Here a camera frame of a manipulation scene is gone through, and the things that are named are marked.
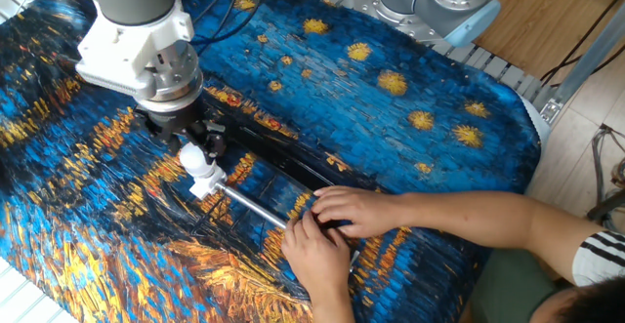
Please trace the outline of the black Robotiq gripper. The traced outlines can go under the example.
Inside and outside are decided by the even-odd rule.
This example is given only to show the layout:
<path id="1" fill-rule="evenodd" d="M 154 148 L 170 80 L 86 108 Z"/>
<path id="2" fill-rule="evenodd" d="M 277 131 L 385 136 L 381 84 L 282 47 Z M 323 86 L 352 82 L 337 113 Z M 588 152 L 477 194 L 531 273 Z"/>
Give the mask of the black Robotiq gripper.
<path id="1" fill-rule="evenodd" d="M 205 119 L 206 105 L 201 100 L 170 112 L 156 112 L 137 104 L 135 115 L 140 125 L 167 146 L 176 156 L 186 139 L 200 148 L 206 161 L 214 161 L 226 150 L 226 128 Z"/>

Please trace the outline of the person's left hand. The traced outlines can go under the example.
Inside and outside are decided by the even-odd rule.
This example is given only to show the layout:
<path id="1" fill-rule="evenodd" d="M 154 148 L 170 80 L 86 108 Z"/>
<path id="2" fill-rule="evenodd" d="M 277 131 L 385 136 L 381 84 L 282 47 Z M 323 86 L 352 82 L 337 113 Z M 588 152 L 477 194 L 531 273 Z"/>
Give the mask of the person's left hand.
<path id="1" fill-rule="evenodd" d="M 281 250 L 313 305 L 350 301 L 350 249 L 337 230 L 324 233 L 306 211 L 287 224 Z"/>

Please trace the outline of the person's right hand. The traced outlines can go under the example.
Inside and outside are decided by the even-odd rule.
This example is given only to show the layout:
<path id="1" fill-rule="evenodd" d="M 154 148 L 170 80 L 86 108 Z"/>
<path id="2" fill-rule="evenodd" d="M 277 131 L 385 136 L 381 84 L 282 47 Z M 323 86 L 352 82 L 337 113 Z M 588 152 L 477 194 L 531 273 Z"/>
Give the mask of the person's right hand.
<path id="1" fill-rule="evenodd" d="M 409 213 L 401 195 L 347 186 L 324 187 L 313 194 L 316 219 L 350 238 L 374 237 L 404 226 Z"/>

